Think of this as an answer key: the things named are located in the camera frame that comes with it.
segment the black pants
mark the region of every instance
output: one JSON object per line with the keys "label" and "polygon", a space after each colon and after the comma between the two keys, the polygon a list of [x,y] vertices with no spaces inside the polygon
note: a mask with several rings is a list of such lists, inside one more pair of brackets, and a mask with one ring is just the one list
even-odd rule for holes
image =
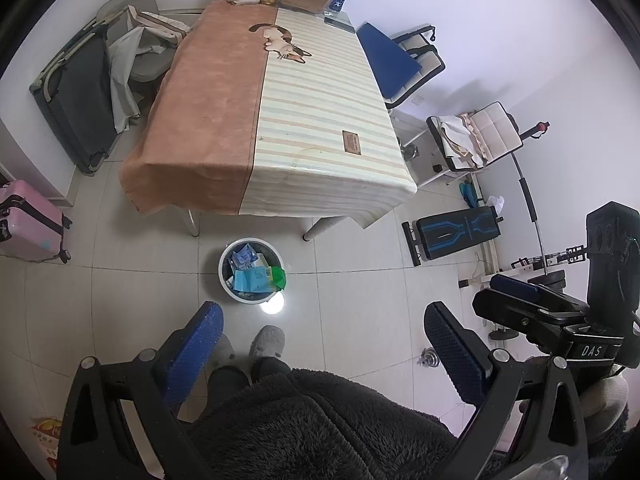
{"label": "black pants", "polygon": [[[288,374],[291,371],[289,365],[275,357],[263,357],[258,359],[251,367],[251,380],[257,383],[261,378],[271,374]],[[203,418],[213,408],[234,396],[242,389],[249,386],[249,379],[242,370],[235,366],[223,366],[213,370],[207,381],[207,405],[200,415]]]}

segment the brown tablecloth section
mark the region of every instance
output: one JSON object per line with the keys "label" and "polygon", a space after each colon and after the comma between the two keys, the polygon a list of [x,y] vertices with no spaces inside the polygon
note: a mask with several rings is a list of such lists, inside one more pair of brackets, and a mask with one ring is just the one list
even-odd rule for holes
{"label": "brown tablecloth section", "polygon": [[120,183],[142,214],[167,205],[238,214],[254,163],[268,53],[256,23],[277,9],[207,7],[178,47]]}

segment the silver bolt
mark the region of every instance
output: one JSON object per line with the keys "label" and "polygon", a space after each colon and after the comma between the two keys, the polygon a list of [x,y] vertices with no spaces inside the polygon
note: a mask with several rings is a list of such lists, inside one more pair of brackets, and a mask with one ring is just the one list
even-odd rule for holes
{"label": "silver bolt", "polygon": [[82,361],[80,361],[80,366],[85,370],[88,370],[93,365],[95,365],[95,359],[93,357],[85,357],[84,359],[82,359]]}
{"label": "silver bolt", "polygon": [[509,352],[507,352],[506,350],[503,350],[502,348],[498,348],[498,349],[494,350],[494,359],[496,361],[500,361],[501,363],[505,363],[510,358],[511,358],[511,356],[509,355]]}
{"label": "silver bolt", "polygon": [[562,370],[564,370],[566,368],[566,359],[557,355],[556,357],[554,357],[554,364],[558,368],[562,368]]}
{"label": "silver bolt", "polygon": [[156,357],[156,351],[153,348],[145,348],[138,354],[138,359],[141,361],[152,361]]}
{"label": "silver bolt", "polygon": [[420,355],[420,359],[418,359],[418,364],[437,368],[440,365],[440,358],[433,348],[425,348]]}

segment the blue cushion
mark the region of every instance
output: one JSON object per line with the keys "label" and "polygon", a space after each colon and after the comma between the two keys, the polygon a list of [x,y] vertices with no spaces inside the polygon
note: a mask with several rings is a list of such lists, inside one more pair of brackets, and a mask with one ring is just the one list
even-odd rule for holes
{"label": "blue cushion", "polygon": [[420,72],[421,66],[413,57],[370,23],[362,25],[357,35],[385,99],[393,98]]}

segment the gray slipper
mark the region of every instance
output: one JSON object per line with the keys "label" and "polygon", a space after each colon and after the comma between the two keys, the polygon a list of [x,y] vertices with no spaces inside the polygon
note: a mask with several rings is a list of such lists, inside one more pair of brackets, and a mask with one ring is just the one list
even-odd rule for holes
{"label": "gray slipper", "polygon": [[223,366],[229,366],[234,363],[236,358],[236,353],[234,352],[234,348],[231,346],[231,341],[229,338],[221,334],[220,339],[214,346],[211,351],[211,355],[209,356],[209,363],[211,366],[211,370],[215,370],[217,368],[222,368]]}
{"label": "gray slipper", "polygon": [[251,343],[249,357],[251,359],[259,359],[261,357],[282,357],[284,350],[284,332],[277,326],[266,325],[260,329],[260,332]]}

